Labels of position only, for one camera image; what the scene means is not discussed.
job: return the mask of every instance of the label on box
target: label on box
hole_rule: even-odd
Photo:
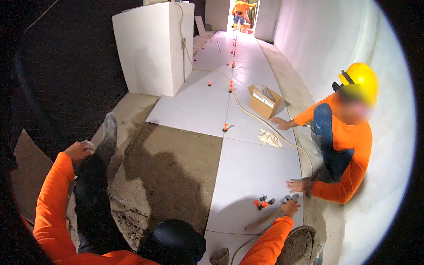
[[[261,97],[260,95],[256,94],[255,92],[253,92],[253,96],[257,99],[259,99],[260,101],[264,102],[265,99],[263,97]]]
[[[271,108],[274,107],[274,104],[272,104],[271,102],[269,102],[266,99],[265,99],[264,103],[267,104],[268,106],[270,106]]]

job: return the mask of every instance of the white wall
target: white wall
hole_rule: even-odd
[[[314,101],[332,93],[337,74],[355,61],[368,63],[379,78],[378,108],[370,120],[374,140],[368,170],[344,206],[339,264],[362,264],[392,222],[412,166],[415,104],[402,49],[372,0],[283,0],[274,43]]]
[[[274,28],[280,13],[281,0],[260,0],[253,36],[257,39],[272,40]]]
[[[184,9],[182,33],[192,57],[194,4]],[[184,82],[183,50],[175,3],[133,8],[112,17],[122,71],[130,93],[174,96]],[[186,77],[192,67],[185,63]]]
[[[193,71],[190,60],[193,58],[193,29],[194,29],[194,4],[179,4],[183,8],[182,34],[185,38],[186,50],[181,48],[181,35],[179,24],[181,9],[176,4],[170,5],[170,42],[171,45],[171,72],[173,77],[173,91],[177,94],[184,80]]]
[[[213,31],[226,31],[229,10],[230,0],[206,0],[205,23]]]

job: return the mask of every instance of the rag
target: rag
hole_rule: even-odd
[[[261,140],[264,143],[275,146],[277,148],[281,148],[281,142],[280,142],[280,139],[278,139],[277,134],[273,134],[263,129],[259,129],[259,133],[261,134],[261,136],[258,136],[259,140]]]

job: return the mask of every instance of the orange tile spacer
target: orange tile spacer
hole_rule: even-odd
[[[228,126],[228,124],[224,124],[224,129],[222,129],[223,132],[227,132],[228,131],[227,126]]]

